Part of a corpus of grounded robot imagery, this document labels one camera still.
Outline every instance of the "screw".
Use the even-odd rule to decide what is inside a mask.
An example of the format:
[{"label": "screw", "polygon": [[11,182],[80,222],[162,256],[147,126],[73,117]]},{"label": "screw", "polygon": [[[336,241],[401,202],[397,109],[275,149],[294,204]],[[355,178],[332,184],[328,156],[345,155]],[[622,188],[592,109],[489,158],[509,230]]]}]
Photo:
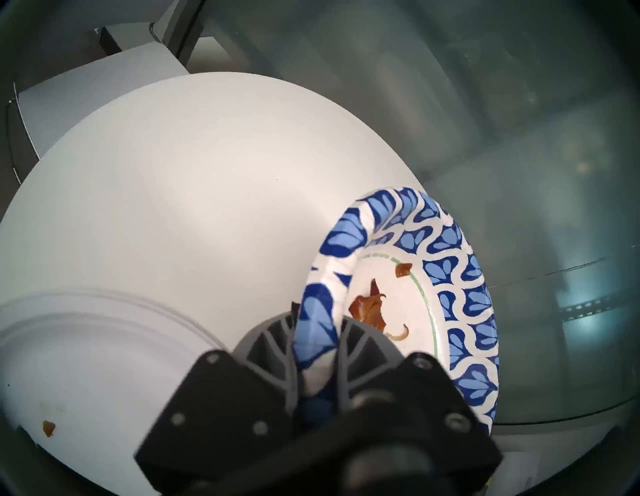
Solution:
[{"label": "screw", "polygon": [[424,369],[426,371],[431,370],[433,368],[433,364],[423,356],[416,356],[413,359],[413,364],[419,369]]},{"label": "screw", "polygon": [[393,403],[394,395],[383,389],[367,389],[359,392],[351,400],[351,409],[355,410],[368,403]]},{"label": "screw", "polygon": [[256,436],[265,436],[269,432],[269,426],[264,420],[258,420],[252,427],[253,434]]},{"label": "screw", "polygon": [[174,413],[171,416],[171,423],[176,427],[180,427],[181,425],[184,425],[186,420],[187,420],[187,417],[185,417],[183,413]]},{"label": "screw", "polygon": [[461,434],[468,433],[471,430],[471,421],[460,413],[449,413],[444,418],[444,424],[454,432]]}]

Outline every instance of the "blue leaf pattern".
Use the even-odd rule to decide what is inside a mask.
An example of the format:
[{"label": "blue leaf pattern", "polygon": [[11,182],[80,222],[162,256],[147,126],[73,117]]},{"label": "blue leaf pattern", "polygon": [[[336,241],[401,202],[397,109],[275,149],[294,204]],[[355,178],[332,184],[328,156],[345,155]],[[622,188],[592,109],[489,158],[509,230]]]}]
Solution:
[{"label": "blue leaf pattern", "polygon": [[367,241],[367,231],[360,221],[358,209],[348,209],[329,231],[320,253],[337,258],[346,258]]},{"label": "blue leaf pattern", "polygon": [[420,243],[432,232],[433,228],[429,226],[415,231],[405,231],[402,236],[400,236],[400,239],[395,243],[395,246],[402,248],[407,253],[415,255],[418,245],[420,245]]},{"label": "blue leaf pattern", "polygon": [[420,222],[432,217],[440,217],[440,211],[436,202],[434,202],[429,195],[420,192],[420,195],[424,199],[424,208],[416,215],[415,220]]},{"label": "blue leaf pattern", "polygon": [[442,305],[442,313],[444,314],[444,319],[446,321],[454,321],[457,320],[454,315],[452,315],[452,307],[453,302],[456,300],[456,295],[451,291],[441,291],[438,293],[438,299],[440,300],[440,304]]},{"label": "blue leaf pattern", "polygon": [[471,353],[465,347],[465,333],[462,329],[449,329],[449,370],[453,370],[456,364],[465,358],[471,356]]},{"label": "blue leaf pattern", "polygon": [[396,190],[400,199],[402,200],[402,209],[400,213],[394,216],[389,223],[385,226],[385,229],[390,228],[395,224],[400,224],[404,222],[407,217],[413,212],[418,206],[418,197],[416,196],[414,190],[411,188],[403,188],[399,191]]},{"label": "blue leaf pattern", "polygon": [[478,349],[491,349],[498,343],[498,331],[495,328],[495,317],[491,316],[479,324],[472,324],[471,328],[476,335],[476,347]]},{"label": "blue leaf pattern", "polygon": [[427,247],[427,252],[436,254],[442,250],[459,248],[462,242],[462,231],[453,223],[451,227],[445,227],[440,235]]},{"label": "blue leaf pattern", "polygon": [[377,232],[382,226],[383,222],[386,222],[388,217],[396,208],[396,200],[393,195],[386,189],[381,189],[371,194],[367,198],[363,198],[360,201],[367,202],[373,212],[375,220],[375,227],[373,232]]},{"label": "blue leaf pattern", "polygon": [[483,365],[472,364],[465,373],[454,383],[462,393],[470,406],[478,406],[491,391],[497,391],[497,386],[493,384],[487,376]]},{"label": "blue leaf pattern", "polygon": [[394,236],[394,233],[388,232],[384,236],[380,236],[376,239],[373,239],[372,241],[369,242],[367,246],[376,246],[377,244],[385,244],[386,242],[391,240],[393,236]]},{"label": "blue leaf pattern", "polygon": [[477,279],[482,275],[482,271],[480,270],[480,265],[478,264],[478,260],[475,255],[468,256],[468,263],[465,270],[462,272],[461,279],[463,281],[473,281],[473,279]]},{"label": "blue leaf pattern", "polygon": [[482,284],[479,287],[465,289],[465,295],[467,300],[464,306],[464,313],[471,317],[475,317],[484,310],[491,307],[491,298],[487,291],[486,284]]},{"label": "blue leaf pattern", "polygon": [[422,262],[422,268],[431,279],[433,285],[446,282],[451,284],[451,271],[458,265],[457,257],[447,257],[442,260],[435,260],[428,262],[424,260]]}]

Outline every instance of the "white ceramic plate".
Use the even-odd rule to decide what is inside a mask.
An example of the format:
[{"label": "white ceramic plate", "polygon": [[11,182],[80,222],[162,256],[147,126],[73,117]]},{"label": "white ceramic plate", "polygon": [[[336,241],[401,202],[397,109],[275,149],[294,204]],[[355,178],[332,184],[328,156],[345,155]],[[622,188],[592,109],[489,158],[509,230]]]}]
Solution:
[{"label": "white ceramic plate", "polygon": [[195,360],[218,348],[189,321],[122,295],[14,301],[0,307],[1,408],[92,482],[155,495],[134,453]]}]

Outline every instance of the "paper plate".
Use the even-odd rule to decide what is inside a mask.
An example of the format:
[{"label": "paper plate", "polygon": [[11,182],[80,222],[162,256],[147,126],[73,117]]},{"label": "paper plate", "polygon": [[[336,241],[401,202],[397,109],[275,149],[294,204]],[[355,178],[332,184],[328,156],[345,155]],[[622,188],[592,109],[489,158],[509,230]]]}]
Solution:
[{"label": "paper plate", "polygon": [[156,495],[134,453],[196,359],[219,348],[184,318],[119,294],[14,301],[0,307],[1,408],[90,481]]},{"label": "paper plate", "polygon": [[[396,265],[409,263],[410,274],[396,277]],[[303,393],[314,396],[328,383],[342,317],[358,295],[369,296],[373,278],[386,294],[385,334],[405,355],[437,357],[490,431],[499,359],[484,276],[451,216],[412,188],[380,189],[357,200],[320,247],[295,335]]]}]

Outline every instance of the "brown food scrap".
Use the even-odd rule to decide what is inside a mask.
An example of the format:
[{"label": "brown food scrap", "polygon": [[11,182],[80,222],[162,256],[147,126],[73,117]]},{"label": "brown food scrap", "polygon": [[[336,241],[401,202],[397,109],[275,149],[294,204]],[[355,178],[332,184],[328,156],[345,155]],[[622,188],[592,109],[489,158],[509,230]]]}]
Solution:
[{"label": "brown food scrap", "polygon": [[396,265],[396,277],[408,276],[413,264],[398,264]]},{"label": "brown food scrap", "polygon": [[375,296],[377,294],[380,294],[380,290],[378,289],[378,284],[376,284],[376,280],[372,279],[371,280],[371,291],[369,293],[371,296]]},{"label": "brown food scrap", "polygon": [[386,333],[385,336],[387,336],[391,341],[402,341],[403,339],[407,339],[409,337],[409,327],[407,327],[406,324],[403,324],[403,326],[404,332],[400,334],[400,336],[394,336],[389,333]]},{"label": "brown food scrap", "polygon": [[353,303],[349,306],[349,313],[357,321],[369,324],[380,332],[385,330],[387,323],[382,318],[382,297],[376,285],[376,281],[371,281],[371,296],[356,296]]},{"label": "brown food scrap", "polygon": [[45,435],[48,438],[53,436],[53,431],[55,428],[56,428],[56,425],[53,422],[49,422],[48,420],[45,420],[44,422],[42,422],[42,431],[45,433]]}]

